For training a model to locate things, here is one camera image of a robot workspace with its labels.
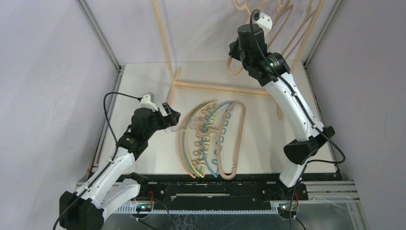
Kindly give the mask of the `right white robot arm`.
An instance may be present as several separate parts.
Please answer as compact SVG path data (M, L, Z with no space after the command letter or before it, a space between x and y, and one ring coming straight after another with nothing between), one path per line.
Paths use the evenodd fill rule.
M229 45L229 55L240 61L249 76L275 99L293 129L295 139L283 148L288 161L279 176L281 183L276 187L280 198L290 199L307 163L335 131L312 113L283 56L267 51L262 28L245 24L238 28L237 35L237 40Z

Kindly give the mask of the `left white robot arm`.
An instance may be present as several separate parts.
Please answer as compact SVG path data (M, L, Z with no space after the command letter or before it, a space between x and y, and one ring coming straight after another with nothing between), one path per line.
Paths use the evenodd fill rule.
M131 117L131 124L118 139L106 164L73 193L65 191L59 199L59 217L55 226L66 230L100 230L107 218L128 200L149 200L148 178L132 172L116 187L113 184L148 147L158 130L176 126L180 113L167 103L163 116L153 103L141 103Z

